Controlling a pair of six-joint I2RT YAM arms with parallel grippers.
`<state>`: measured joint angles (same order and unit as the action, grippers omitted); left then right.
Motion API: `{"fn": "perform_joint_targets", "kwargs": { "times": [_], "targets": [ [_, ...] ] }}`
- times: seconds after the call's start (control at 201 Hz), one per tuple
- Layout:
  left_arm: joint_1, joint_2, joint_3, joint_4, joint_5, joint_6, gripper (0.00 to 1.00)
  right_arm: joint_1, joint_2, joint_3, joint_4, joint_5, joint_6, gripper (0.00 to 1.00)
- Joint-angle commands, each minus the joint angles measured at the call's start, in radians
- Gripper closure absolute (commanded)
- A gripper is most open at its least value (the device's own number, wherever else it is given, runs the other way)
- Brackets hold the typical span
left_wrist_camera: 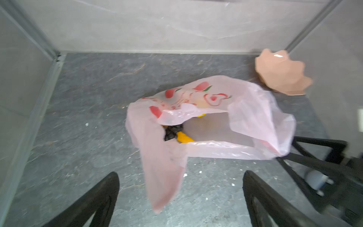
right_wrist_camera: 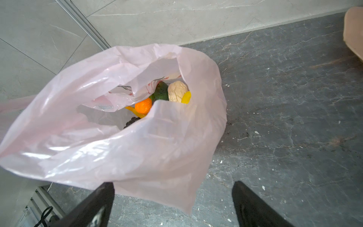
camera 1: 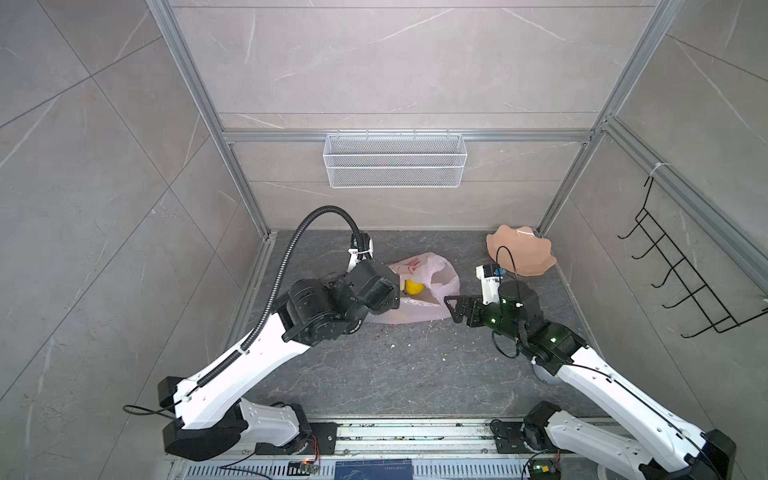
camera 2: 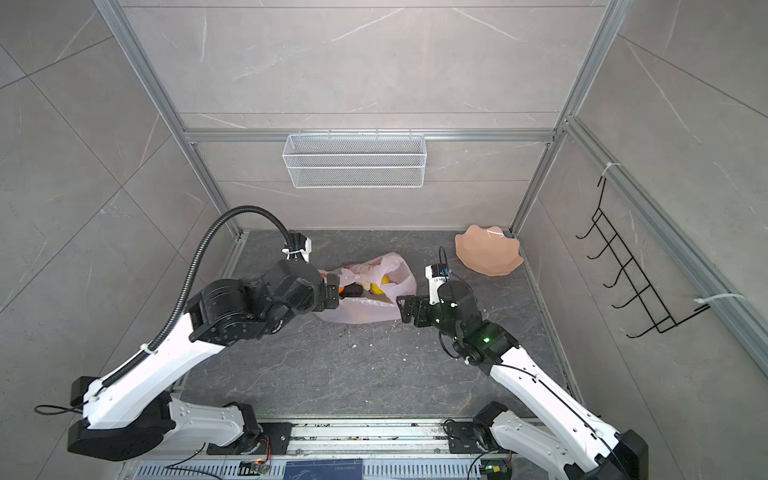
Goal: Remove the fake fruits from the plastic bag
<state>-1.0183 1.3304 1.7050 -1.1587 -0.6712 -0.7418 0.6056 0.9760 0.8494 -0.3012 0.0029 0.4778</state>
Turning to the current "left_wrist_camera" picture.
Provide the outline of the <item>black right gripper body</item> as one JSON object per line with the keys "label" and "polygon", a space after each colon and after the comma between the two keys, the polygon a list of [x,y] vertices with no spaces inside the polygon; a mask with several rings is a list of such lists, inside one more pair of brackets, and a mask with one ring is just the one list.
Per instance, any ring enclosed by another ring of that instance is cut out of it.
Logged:
{"label": "black right gripper body", "polygon": [[[330,148],[324,160],[316,158],[300,144]],[[353,227],[363,225],[363,159],[344,163],[348,143],[340,140],[294,137],[290,153],[277,161],[291,176],[314,209],[323,213],[329,206],[340,210],[340,218]]]}

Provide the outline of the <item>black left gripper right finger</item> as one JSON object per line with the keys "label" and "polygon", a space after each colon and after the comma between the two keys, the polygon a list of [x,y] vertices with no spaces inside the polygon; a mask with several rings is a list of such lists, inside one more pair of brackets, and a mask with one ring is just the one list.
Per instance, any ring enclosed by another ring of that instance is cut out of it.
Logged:
{"label": "black left gripper right finger", "polygon": [[317,227],[314,221],[300,212],[254,172],[243,177],[243,191],[253,227]]}

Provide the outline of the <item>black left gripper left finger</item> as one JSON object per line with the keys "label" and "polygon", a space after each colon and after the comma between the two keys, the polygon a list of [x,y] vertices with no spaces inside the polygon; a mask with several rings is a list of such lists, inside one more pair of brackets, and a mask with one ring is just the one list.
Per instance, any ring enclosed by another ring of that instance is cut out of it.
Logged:
{"label": "black left gripper left finger", "polygon": [[91,227],[107,227],[111,222],[119,190],[118,174],[111,172],[44,226],[83,227],[93,216]]}

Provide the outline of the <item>pink plastic bag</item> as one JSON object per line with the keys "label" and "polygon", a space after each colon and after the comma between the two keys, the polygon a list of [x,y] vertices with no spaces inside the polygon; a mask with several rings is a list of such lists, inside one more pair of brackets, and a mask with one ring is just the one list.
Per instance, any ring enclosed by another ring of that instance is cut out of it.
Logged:
{"label": "pink plastic bag", "polygon": [[[183,125],[194,142],[164,140],[163,125]],[[180,190],[189,157],[271,160],[290,152],[293,115],[255,83],[211,76],[129,104],[126,129],[139,149],[155,213]]]}

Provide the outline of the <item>pink scalloped plate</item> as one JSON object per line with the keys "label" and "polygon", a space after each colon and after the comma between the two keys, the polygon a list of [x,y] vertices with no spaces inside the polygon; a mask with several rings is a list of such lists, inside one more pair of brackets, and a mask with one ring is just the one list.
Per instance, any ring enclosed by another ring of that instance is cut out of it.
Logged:
{"label": "pink scalloped plate", "polygon": [[313,80],[304,74],[305,64],[293,61],[285,50],[271,52],[264,49],[255,58],[255,70],[270,89],[288,96],[305,95]]}

